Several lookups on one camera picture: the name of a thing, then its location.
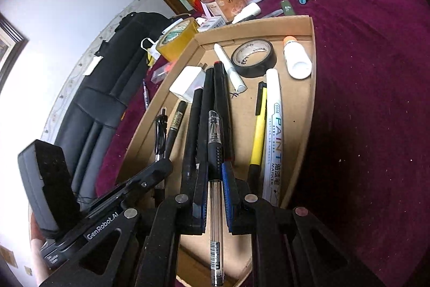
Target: black tape roll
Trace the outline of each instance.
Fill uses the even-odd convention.
[[[238,74],[245,78],[262,77],[276,65],[273,45],[264,39],[254,39],[238,47],[231,56],[231,63]]]

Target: white marker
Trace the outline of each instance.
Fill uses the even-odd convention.
[[[218,43],[215,43],[214,50],[218,56],[218,59],[224,65],[225,72],[227,72],[227,76],[231,84],[233,84],[234,89],[236,89],[238,93],[243,93],[246,90],[246,86],[240,78],[240,75],[234,69],[233,64],[231,63],[224,49]]]
[[[263,198],[272,205],[280,203],[282,172],[282,102],[279,75],[276,69],[266,71],[267,123],[266,162],[264,166]]]

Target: white bottle with orange cap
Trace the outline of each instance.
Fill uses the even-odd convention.
[[[312,72],[312,62],[304,47],[293,36],[284,38],[284,57],[291,77],[304,79]]]

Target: green object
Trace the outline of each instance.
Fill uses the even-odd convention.
[[[281,9],[284,12],[284,16],[289,16],[289,15],[295,15],[295,11],[293,9],[293,7],[291,6],[290,1],[282,1],[281,2]]]

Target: barcode label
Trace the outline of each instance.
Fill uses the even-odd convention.
[[[211,241],[211,269],[219,270],[220,268],[219,242]]]

